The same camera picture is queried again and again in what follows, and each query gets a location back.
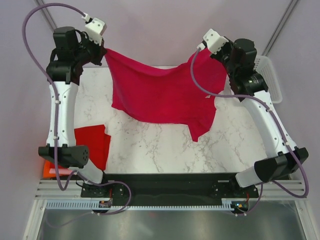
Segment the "magenta t shirt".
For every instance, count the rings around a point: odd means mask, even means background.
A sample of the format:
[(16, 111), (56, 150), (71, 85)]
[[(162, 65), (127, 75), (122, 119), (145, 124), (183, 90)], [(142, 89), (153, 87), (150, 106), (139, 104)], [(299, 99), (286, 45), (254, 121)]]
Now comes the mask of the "magenta t shirt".
[(215, 98), (201, 91), (219, 94), (225, 88), (227, 73), (221, 63), (201, 51), (179, 66), (160, 69), (152, 67), (112, 49), (105, 55), (112, 77), (114, 109), (130, 117), (152, 124), (182, 124), (188, 126), (191, 138), (197, 142), (213, 125), (216, 115)]

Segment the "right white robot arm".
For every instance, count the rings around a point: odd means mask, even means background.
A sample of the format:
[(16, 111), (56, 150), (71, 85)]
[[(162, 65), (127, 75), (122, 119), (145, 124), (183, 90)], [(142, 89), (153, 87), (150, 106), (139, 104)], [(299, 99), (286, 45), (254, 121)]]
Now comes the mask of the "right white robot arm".
[(204, 42), (211, 58), (225, 68), (233, 96), (239, 99), (251, 115), (267, 156), (237, 173), (229, 184), (230, 193), (240, 197), (249, 186), (276, 182), (278, 178), (300, 170), (305, 184), (305, 192), (300, 198), (305, 198), (309, 193), (309, 182), (302, 164), (309, 153), (306, 148), (297, 147), (279, 119), (268, 85), (255, 69), (257, 50), (254, 42), (244, 38), (230, 41), (223, 36), (213, 39), (205, 37)]

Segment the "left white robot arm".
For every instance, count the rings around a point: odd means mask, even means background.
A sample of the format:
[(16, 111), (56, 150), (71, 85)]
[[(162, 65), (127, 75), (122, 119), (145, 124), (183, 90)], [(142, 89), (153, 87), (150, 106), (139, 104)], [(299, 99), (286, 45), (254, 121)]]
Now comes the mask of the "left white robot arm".
[(101, 66), (107, 53), (104, 47), (104, 29), (86, 27), (79, 31), (71, 26), (59, 27), (53, 32), (55, 48), (45, 73), (51, 95), (50, 128), (45, 146), (38, 148), (40, 157), (54, 164), (56, 179), (62, 191), (67, 189), (59, 175), (59, 168), (69, 169), (92, 184), (99, 197), (106, 196), (110, 185), (104, 181), (104, 172), (89, 157), (89, 148), (77, 145), (75, 138), (75, 103), (84, 65)]

